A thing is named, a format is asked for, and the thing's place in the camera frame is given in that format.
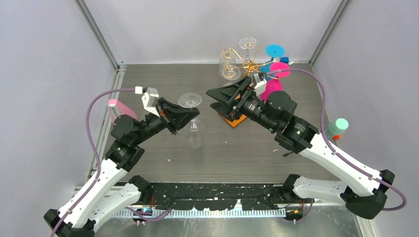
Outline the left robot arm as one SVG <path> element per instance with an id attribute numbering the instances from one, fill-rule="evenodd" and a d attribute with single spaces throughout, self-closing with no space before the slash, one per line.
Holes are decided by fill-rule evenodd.
<path id="1" fill-rule="evenodd" d="M 157 100 L 154 110 L 141 121 L 130 115 L 120 115 L 114 120 L 111 135 L 115 140 L 94 176 L 64 206 L 50 209 L 44 215 L 53 237 L 92 237 L 123 208 L 151 200 L 152 185 L 139 175 L 116 194 L 104 196 L 143 156 L 145 150 L 139 144 L 165 129 L 175 135 L 200 113 L 198 108 L 184 108 L 164 98 Z"/>

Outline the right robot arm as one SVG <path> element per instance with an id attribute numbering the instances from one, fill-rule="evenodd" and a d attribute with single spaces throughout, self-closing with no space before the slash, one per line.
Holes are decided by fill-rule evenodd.
<path id="1" fill-rule="evenodd" d="M 315 198 L 344 205 L 353 214 L 373 219 L 383 211 L 386 191 L 395 176 L 389 170 L 372 169 L 351 156 L 341 159 L 343 151 L 294 112 L 297 104 L 284 91 L 274 91 L 261 100 L 250 77 L 237 83 L 207 91 L 214 102 L 211 108 L 229 121 L 246 116 L 275 134 L 284 149 L 321 165 L 337 181 L 308 179 L 297 174 L 287 177 L 282 196 L 287 202 Z"/>

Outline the clear wine glass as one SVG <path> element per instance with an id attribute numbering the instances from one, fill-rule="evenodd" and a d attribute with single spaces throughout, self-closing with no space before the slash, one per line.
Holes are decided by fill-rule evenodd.
<path id="1" fill-rule="evenodd" d="M 221 77 L 227 80 L 237 80 L 241 77 L 241 69 L 234 64 L 224 64 L 220 70 Z"/>
<path id="2" fill-rule="evenodd" d="M 186 93 L 179 97 L 178 104 L 184 108 L 195 108 L 202 102 L 202 97 L 196 93 Z M 199 148 L 204 144 L 202 122 L 194 118 L 185 127 L 187 130 L 186 143 L 191 148 Z"/>

